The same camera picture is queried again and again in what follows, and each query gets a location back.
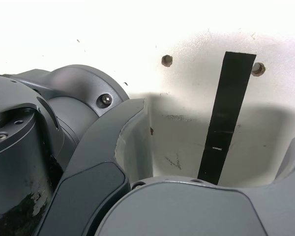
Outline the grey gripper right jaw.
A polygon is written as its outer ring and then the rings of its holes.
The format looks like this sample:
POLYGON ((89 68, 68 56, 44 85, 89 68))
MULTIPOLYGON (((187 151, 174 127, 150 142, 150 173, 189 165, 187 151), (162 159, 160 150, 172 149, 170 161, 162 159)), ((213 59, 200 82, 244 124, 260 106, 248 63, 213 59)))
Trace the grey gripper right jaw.
POLYGON ((150 182, 120 199, 96 235, 295 236, 295 138, 285 158, 291 165, 259 187, 150 182))

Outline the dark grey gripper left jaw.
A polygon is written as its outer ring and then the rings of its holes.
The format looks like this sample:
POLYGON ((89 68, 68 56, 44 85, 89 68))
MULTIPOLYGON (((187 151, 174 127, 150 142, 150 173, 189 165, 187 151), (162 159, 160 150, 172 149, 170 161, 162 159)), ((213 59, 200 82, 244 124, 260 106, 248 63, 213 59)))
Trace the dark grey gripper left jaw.
POLYGON ((38 230, 39 236, 92 236, 131 184, 152 177, 147 102, 129 99, 84 134, 38 230))

